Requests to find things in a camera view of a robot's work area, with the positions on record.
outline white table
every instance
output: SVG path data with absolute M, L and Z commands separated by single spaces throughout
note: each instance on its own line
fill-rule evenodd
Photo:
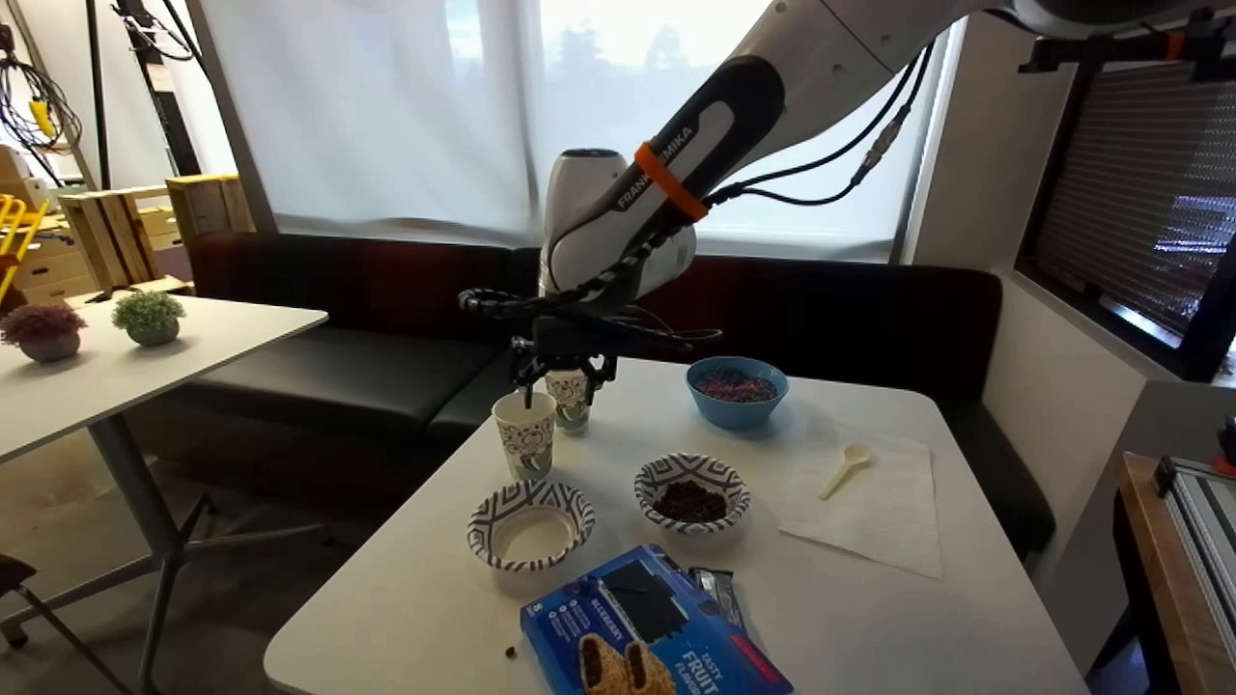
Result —
M 111 329 L 111 299 L 78 305 L 79 329 L 79 353 L 70 364 L 29 364 L 23 352 L 0 352 L 0 459 L 38 447 L 51 437 L 70 427 L 93 433 L 126 510 L 135 514 L 140 532 L 147 535 L 149 555 L 122 564 L 93 583 L 79 583 L 51 607 L 64 607 L 126 583 L 135 576 L 158 570 L 158 599 L 147 629 L 147 656 L 141 656 L 141 685 L 149 685 L 154 673 L 154 643 L 160 629 L 160 608 L 171 603 L 176 568 L 189 553 L 199 549 L 234 549 L 258 540 L 283 540 L 288 532 L 245 532 L 225 540 L 189 540 L 193 519 L 203 507 L 198 507 L 185 526 L 176 526 L 141 462 L 141 451 L 122 427 L 122 407 L 147 401 L 176 380 L 203 373 L 218 364 L 230 364 L 263 342 L 283 337 L 303 330 L 325 320 L 321 310 L 283 310 L 283 305 L 239 305 L 239 299 L 203 299 L 181 295 L 181 341 L 167 347 L 135 347 L 126 330 Z M 7 635 L 20 631 L 28 612 L 12 612 L 0 620 Z
M 655 540 L 629 482 L 666 451 L 702 451 L 751 485 L 742 544 L 695 564 L 735 568 L 745 616 L 794 692 L 1084 692 L 1031 579 L 1009 549 L 938 407 L 902 391 L 793 379 L 772 437 L 697 422 L 682 365 L 626 359 L 587 437 L 557 437 L 557 477 L 597 507 L 587 553 Z M 943 579 L 857 558 L 776 530 L 799 411 L 840 411 L 933 451 Z M 516 629 L 521 594 L 498 589 L 464 530 L 509 482 L 484 424 L 325 585 L 278 629 L 267 673 L 297 692 L 544 692 Z

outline napkin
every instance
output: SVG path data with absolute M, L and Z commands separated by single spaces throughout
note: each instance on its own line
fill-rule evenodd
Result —
M 811 456 L 794 456 L 780 532 L 938 579 L 932 447 L 840 422 L 831 422 L 831 427 L 832 437 L 820 438 Z M 822 485 L 844 462 L 844 442 L 863 447 L 871 462 L 822 503 Z

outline blue package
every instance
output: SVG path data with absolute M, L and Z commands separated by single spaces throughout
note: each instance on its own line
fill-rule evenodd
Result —
M 644 639 L 678 695 L 793 692 L 776 665 L 655 544 L 635 544 L 529 603 L 521 608 L 521 629 L 548 685 L 558 695 L 583 692 L 580 639 L 587 631 L 602 635 L 619 651 Z

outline paper cup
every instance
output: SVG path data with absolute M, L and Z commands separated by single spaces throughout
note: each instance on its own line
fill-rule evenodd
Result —
M 550 397 L 534 395 L 534 401 L 525 401 L 525 391 L 512 391 L 495 401 L 490 416 L 512 477 L 544 477 L 550 465 Z
M 583 370 L 548 370 L 544 391 L 550 395 L 550 422 L 569 433 L 587 424 L 587 373 Z

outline bowl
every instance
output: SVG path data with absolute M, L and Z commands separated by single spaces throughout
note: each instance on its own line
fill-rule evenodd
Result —
M 787 395 L 785 370 L 745 353 L 709 353 L 691 364 L 686 387 L 702 422 L 718 427 L 756 427 Z
M 750 489 L 718 459 L 665 456 L 634 473 L 634 499 L 647 526 L 675 549 L 723 549 L 736 540 Z
M 558 568 L 593 526 L 593 510 L 569 482 L 512 482 L 495 489 L 467 519 L 467 549 L 498 576 Z

